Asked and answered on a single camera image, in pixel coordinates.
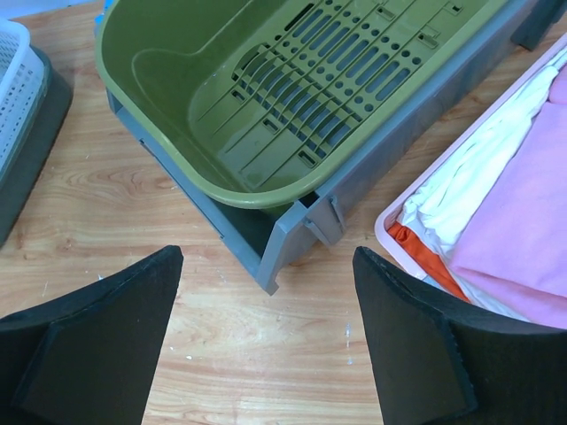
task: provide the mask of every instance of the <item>wooden floor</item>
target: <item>wooden floor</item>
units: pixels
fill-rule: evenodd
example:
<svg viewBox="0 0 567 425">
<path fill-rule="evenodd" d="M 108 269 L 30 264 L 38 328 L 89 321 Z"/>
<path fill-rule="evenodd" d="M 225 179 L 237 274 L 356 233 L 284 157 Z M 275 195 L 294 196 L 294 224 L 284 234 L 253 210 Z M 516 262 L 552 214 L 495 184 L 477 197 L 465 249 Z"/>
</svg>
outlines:
<svg viewBox="0 0 567 425">
<path fill-rule="evenodd" d="M 158 424 L 379 424 L 351 257 L 378 214 L 567 31 L 518 49 L 435 124 L 269 297 L 110 113 L 95 69 L 101 2 L 22 19 L 74 85 L 74 102 L 33 195 L 0 251 L 0 316 L 94 282 L 166 244 L 183 248 L 178 298 L 145 416 Z"/>
</svg>

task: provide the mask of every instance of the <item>pink tray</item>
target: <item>pink tray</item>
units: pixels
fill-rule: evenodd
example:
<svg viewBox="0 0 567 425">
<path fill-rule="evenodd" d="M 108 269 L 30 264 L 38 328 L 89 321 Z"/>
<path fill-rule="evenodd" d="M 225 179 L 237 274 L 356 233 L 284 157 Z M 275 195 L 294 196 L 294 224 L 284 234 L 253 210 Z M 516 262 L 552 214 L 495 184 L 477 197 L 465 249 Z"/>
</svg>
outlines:
<svg viewBox="0 0 567 425">
<path fill-rule="evenodd" d="M 416 192 L 425 180 L 443 164 L 453 152 L 461 146 L 470 135 L 486 121 L 501 105 L 506 102 L 529 78 L 537 73 L 547 62 L 549 62 L 555 54 L 562 48 L 567 46 L 567 34 L 561 37 L 543 56 L 530 67 L 496 102 L 492 104 L 478 120 L 476 120 L 461 137 L 459 137 L 443 154 L 427 168 L 395 201 L 393 201 L 377 218 L 374 227 L 378 242 L 394 257 L 400 266 L 418 279 L 424 279 L 427 274 L 409 255 L 396 243 L 396 241 L 388 234 L 387 229 L 396 221 L 400 215 L 401 208 L 409 196 Z"/>
</svg>

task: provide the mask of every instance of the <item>pink cloth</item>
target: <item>pink cloth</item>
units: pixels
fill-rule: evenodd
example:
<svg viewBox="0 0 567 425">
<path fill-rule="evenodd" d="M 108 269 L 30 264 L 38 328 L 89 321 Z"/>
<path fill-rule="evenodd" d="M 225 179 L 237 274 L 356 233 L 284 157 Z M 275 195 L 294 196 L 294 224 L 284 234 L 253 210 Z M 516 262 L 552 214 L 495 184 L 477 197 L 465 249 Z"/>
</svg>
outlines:
<svg viewBox="0 0 567 425">
<path fill-rule="evenodd" d="M 528 320 L 567 328 L 567 68 L 561 76 L 449 266 Z"/>
</svg>

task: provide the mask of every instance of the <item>red fabric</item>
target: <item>red fabric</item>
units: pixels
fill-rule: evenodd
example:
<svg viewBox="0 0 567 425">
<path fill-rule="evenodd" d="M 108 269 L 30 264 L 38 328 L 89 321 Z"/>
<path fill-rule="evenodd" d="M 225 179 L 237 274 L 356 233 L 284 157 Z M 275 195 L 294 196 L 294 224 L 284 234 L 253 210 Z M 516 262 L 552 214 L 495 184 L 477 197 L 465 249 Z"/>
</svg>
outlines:
<svg viewBox="0 0 567 425">
<path fill-rule="evenodd" d="M 469 303 L 469 299 L 462 293 L 461 287 L 454 281 L 439 255 L 430 251 L 417 235 L 410 229 L 396 221 L 389 229 L 388 234 L 404 249 L 405 252 L 439 285 L 450 294 Z"/>
</svg>

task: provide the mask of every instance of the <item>green plastic basket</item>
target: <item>green plastic basket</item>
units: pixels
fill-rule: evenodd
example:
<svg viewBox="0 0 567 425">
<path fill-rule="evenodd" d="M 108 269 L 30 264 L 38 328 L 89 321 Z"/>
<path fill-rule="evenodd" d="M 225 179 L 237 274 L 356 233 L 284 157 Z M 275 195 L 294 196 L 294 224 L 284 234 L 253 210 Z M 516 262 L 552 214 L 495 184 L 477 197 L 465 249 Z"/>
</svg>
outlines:
<svg viewBox="0 0 567 425">
<path fill-rule="evenodd" d="M 108 89 L 208 196 L 286 205 L 322 184 L 506 0 L 118 0 Z"/>
</svg>

